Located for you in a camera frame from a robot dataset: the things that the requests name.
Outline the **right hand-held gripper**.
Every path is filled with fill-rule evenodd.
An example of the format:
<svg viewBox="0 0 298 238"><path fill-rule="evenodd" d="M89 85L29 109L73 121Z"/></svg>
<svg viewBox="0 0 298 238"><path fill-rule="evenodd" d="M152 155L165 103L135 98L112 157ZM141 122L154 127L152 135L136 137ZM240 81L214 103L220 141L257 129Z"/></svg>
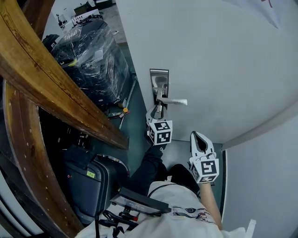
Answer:
<svg viewBox="0 0 298 238"><path fill-rule="evenodd" d="M205 156L198 157L199 152ZM190 171L196 183L214 182L219 175L219 159L211 140L193 131L190 135L190 153Z"/></svg>

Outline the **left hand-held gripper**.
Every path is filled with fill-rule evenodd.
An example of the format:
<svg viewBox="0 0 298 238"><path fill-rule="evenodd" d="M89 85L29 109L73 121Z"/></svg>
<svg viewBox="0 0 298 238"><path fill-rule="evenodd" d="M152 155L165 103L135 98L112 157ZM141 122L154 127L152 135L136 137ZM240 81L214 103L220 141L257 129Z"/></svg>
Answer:
<svg viewBox="0 0 298 238"><path fill-rule="evenodd" d="M172 140L173 122L169 120L166 107L162 108L161 118L158 119L158 106L154 106L146 113L146 137L153 145L169 144Z"/></svg>

